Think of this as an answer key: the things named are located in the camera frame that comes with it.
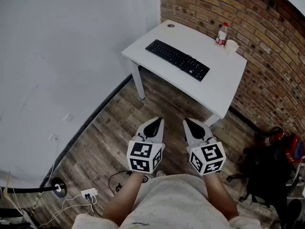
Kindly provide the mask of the white power strip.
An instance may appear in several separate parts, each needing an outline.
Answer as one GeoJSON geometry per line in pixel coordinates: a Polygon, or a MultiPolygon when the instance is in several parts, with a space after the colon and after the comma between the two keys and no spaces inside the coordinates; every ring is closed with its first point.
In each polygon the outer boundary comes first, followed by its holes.
{"type": "Polygon", "coordinates": [[[97,192],[97,189],[93,187],[93,188],[82,190],[81,195],[83,198],[96,197],[98,195],[98,192],[97,192]]]}

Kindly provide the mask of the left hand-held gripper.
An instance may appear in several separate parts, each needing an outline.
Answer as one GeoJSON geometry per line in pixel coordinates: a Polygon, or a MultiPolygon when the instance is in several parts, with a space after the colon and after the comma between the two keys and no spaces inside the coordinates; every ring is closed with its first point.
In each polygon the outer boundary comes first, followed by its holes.
{"type": "Polygon", "coordinates": [[[150,119],[139,126],[136,135],[129,141],[127,161],[132,171],[152,174],[163,158],[165,120],[150,119]]]}

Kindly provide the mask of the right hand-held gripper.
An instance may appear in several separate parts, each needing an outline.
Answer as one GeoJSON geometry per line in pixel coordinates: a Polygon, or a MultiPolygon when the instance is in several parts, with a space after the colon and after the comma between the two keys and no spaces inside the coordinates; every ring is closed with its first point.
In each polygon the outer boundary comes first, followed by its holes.
{"type": "Polygon", "coordinates": [[[226,161],[221,142],[213,136],[210,128],[203,122],[192,118],[183,119],[187,161],[201,176],[220,172],[226,161]]]}

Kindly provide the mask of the person's light grey shirt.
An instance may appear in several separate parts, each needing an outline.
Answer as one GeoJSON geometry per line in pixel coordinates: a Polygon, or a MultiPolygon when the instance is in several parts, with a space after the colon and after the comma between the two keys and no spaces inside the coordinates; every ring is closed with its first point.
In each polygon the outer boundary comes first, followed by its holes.
{"type": "Polygon", "coordinates": [[[141,185],[132,212],[114,222],[79,214],[72,229],[262,229],[259,220],[228,221],[208,200],[203,178],[180,174],[156,177],[141,185]]]}

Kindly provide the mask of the person's right forearm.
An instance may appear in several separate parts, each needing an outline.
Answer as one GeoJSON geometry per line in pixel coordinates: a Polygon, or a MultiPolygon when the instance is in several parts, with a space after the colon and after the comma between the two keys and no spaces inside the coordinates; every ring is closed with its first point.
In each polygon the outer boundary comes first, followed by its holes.
{"type": "Polygon", "coordinates": [[[225,189],[217,173],[210,173],[203,176],[207,189],[209,202],[230,221],[239,216],[237,206],[225,189]]]}

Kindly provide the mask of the clear red-capped water bottle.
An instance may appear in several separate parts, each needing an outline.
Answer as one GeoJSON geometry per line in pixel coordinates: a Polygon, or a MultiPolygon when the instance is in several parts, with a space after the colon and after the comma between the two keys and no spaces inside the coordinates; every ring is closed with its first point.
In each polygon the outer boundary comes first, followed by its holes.
{"type": "Polygon", "coordinates": [[[225,42],[225,39],[227,37],[227,31],[228,31],[228,23],[224,22],[223,25],[220,27],[217,37],[215,39],[215,42],[217,45],[223,45],[225,42]]]}

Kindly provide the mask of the black pole with round base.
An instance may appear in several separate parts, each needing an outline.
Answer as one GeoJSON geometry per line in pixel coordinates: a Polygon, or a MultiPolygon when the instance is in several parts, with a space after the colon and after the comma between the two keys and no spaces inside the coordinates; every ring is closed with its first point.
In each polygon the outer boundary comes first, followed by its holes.
{"type": "Polygon", "coordinates": [[[26,194],[26,193],[43,193],[53,191],[54,194],[59,198],[64,198],[67,194],[67,186],[59,177],[55,177],[51,180],[49,187],[38,187],[38,188],[7,188],[8,193],[15,194],[26,194]]]}

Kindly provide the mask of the black office chair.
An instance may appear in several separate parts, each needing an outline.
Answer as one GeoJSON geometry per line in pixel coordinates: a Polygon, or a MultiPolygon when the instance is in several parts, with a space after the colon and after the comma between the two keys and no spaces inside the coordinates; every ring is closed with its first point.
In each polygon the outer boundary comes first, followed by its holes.
{"type": "Polygon", "coordinates": [[[239,201],[252,197],[254,203],[273,206],[279,216],[282,229],[293,229],[302,211],[300,198],[288,200],[289,195],[297,187],[303,187],[305,198],[305,147],[300,163],[289,163],[285,155],[286,137],[271,146],[262,148],[246,148],[248,171],[227,177],[246,179],[246,194],[239,201]]]}

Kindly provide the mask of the red box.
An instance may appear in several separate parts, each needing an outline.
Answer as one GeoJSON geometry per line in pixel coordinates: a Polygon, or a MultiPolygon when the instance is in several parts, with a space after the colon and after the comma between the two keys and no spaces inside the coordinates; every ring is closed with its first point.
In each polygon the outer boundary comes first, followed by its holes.
{"type": "Polygon", "coordinates": [[[289,163],[300,163],[304,154],[304,143],[296,134],[286,138],[285,155],[289,163]]]}

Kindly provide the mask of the white cup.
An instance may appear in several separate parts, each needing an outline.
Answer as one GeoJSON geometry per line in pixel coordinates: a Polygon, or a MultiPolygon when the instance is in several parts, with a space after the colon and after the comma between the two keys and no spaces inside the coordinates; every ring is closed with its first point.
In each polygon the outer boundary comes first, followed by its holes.
{"type": "Polygon", "coordinates": [[[228,55],[232,55],[234,54],[237,49],[239,48],[239,45],[237,42],[233,41],[233,40],[227,40],[226,44],[224,46],[224,51],[228,54],[228,55]]]}

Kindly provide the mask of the black keyboard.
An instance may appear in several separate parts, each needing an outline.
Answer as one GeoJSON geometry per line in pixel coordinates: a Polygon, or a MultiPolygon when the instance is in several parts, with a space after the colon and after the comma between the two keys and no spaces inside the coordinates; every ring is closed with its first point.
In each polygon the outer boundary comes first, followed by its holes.
{"type": "Polygon", "coordinates": [[[210,71],[209,67],[199,62],[192,56],[185,54],[160,40],[154,40],[145,49],[164,59],[200,82],[210,71]]]}

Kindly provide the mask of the white table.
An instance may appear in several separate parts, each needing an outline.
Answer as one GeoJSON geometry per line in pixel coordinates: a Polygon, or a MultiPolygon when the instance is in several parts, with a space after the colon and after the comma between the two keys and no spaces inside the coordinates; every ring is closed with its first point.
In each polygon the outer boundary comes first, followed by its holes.
{"type": "Polygon", "coordinates": [[[149,70],[177,87],[212,112],[205,120],[207,126],[223,119],[234,98],[247,60],[237,53],[228,55],[215,40],[190,27],[167,20],[143,35],[122,51],[132,73],[138,95],[145,98],[139,66],[149,70]],[[210,68],[200,82],[174,65],[148,52],[145,48],[154,40],[164,43],[192,56],[210,68]]]}

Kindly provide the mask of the person's left forearm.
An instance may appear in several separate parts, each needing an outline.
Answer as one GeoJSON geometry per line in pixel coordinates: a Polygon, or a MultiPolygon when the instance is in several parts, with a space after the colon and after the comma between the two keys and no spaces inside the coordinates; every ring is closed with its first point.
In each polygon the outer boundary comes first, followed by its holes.
{"type": "Polygon", "coordinates": [[[120,191],[107,204],[103,218],[120,226],[132,212],[138,192],[142,185],[144,173],[133,172],[120,191]]]}

